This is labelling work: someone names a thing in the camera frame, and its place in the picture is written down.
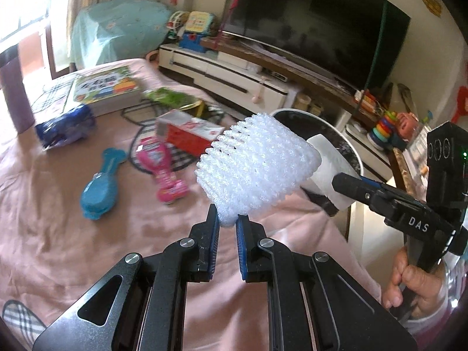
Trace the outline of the person's right hand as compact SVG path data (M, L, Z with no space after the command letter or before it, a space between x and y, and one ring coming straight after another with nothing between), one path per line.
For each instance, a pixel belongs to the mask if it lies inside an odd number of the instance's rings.
M440 262L433 273L427 273L415 265L409 265L407 247L398 250L393 259L390 282L381 295L385 309L399 307L403 303L400 284L417 295L412 317L422 319L434 314L444 301L445 265Z

